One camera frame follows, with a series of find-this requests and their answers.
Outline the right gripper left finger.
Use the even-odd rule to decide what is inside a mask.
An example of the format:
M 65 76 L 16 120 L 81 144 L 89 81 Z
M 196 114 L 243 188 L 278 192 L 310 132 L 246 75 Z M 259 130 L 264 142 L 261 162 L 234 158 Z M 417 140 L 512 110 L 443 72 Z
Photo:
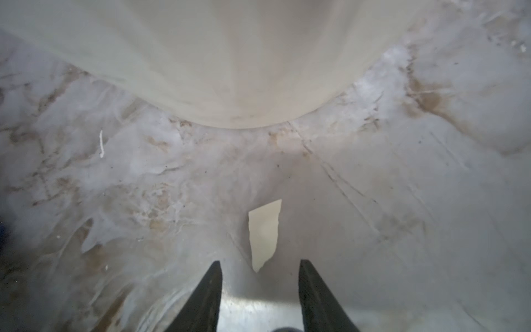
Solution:
M 165 331 L 216 331 L 222 286 L 221 262 L 214 261 L 205 275 L 203 275 L 188 301 L 186 301 L 181 311 Z

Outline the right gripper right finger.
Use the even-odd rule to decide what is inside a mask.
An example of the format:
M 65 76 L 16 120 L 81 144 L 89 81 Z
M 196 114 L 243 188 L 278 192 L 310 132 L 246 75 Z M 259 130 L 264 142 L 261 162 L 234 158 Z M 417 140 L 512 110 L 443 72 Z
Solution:
M 360 332 L 310 260 L 301 260 L 298 293 L 304 331 Z

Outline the torn receipt scrap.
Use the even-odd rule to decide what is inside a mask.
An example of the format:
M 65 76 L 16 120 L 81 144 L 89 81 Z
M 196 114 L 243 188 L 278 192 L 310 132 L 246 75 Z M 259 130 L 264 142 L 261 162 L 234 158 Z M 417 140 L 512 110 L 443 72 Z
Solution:
M 248 213 L 253 271 L 258 273 L 277 249 L 282 200 L 276 200 Z

